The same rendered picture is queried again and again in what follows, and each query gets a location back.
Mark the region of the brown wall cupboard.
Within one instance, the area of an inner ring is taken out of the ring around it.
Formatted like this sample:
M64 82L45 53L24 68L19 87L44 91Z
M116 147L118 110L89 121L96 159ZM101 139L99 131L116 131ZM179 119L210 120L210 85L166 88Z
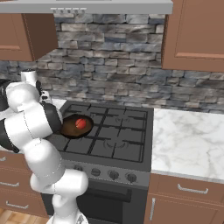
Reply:
M224 72L224 0L172 0L165 16L163 69Z
M57 47L53 14L0 14L0 60L35 61Z

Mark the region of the black countertop appliance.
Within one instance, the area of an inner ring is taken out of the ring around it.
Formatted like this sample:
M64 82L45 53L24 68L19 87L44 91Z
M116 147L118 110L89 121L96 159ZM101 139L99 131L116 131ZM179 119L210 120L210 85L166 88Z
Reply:
M5 111L9 107L6 96L6 88L9 86L10 83L10 81L6 81L0 87L0 111Z

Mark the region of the brown drawer front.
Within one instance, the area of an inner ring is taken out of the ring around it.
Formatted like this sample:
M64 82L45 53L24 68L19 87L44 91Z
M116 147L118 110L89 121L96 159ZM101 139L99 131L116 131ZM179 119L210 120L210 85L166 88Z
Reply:
M29 205L29 208L24 210L11 206L6 206L5 205L6 200L8 200L11 204L14 205L20 205L20 206ZM23 214L31 214L44 218L48 217L41 197L32 196L31 194L27 193L0 190L0 207L6 210L16 211Z
M25 161L23 154L13 153L12 151L0 150L0 158L6 157L6 160L0 161L0 168L20 170L23 172L29 172L30 169Z
M20 193L29 193L36 195L30 186L31 174L28 172L0 169L0 181L5 183L16 184L19 182L19 187L11 187L7 185L0 185L1 190L12 190Z
M203 191L208 188L209 191L207 194L184 192L177 188L177 184L180 184L182 187ZM150 175L149 193L156 193L177 198L202 200L224 205L224 184L190 178L179 178L152 173Z

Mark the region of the grey range hood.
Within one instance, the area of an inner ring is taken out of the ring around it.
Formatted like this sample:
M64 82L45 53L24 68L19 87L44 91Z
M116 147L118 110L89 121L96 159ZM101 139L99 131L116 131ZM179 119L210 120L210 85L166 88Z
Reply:
M172 0L3 0L0 13L172 14Z

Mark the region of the dark brown frying pan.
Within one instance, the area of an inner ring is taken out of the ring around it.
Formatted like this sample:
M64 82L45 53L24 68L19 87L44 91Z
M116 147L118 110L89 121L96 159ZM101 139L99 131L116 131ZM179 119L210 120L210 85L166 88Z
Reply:
M77 129L75 122L79 118L84 118L87 122L84 129ZM63 125L60 130L60 134L69 139L77 139L88 135L94 127L94 121L87 115L72 114L63 119Z

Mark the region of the black oven door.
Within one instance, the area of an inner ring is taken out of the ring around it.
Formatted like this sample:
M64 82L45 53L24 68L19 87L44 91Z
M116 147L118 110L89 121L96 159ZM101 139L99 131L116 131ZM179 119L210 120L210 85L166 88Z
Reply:
M113 185L90 181L88 188L125 194L132 191L131 201L121 202L84 193L77 198L79 209L90 224L144 224L147 189L131 185Z

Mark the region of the red tomato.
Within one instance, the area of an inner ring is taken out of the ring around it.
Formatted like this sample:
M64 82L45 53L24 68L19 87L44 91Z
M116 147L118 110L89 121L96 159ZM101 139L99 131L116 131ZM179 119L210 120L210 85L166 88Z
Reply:
M79 130L82 130L86 127L86 124L87 124L87 122L84 118L79 118L75 122L75 127Z

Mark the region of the black gas stove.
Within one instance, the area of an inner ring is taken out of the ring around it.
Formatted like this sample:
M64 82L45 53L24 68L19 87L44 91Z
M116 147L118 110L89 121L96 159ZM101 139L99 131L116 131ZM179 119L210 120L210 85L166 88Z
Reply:
M64 117L71 114L90 116L94 121L91 132L80 139L68 139L53 134L48 140L56 146L66 168L80 165L89 182L130 185L147 189L150 182L153 115L152 108L133 108L109 104L67 101L60 109ZM101 171L95 177L93 168ZM119 173L113 180L110 171ZM126 179L128 173L136 175L136 182Z

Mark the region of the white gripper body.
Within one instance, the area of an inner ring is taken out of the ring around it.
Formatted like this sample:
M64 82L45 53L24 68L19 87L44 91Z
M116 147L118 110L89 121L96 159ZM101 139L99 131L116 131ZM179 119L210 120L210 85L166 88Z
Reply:
M39 102L40 103L53 103L51 96L49 95L49 93L45 90L41 91L41 96L39 98Z

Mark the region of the brown cupboard door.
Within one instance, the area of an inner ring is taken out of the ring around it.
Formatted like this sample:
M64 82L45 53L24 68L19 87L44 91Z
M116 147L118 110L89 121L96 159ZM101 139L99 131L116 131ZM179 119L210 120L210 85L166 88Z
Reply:
M149 220L152 198L156 204ZM149 193L143 224L224 224L224 206Z

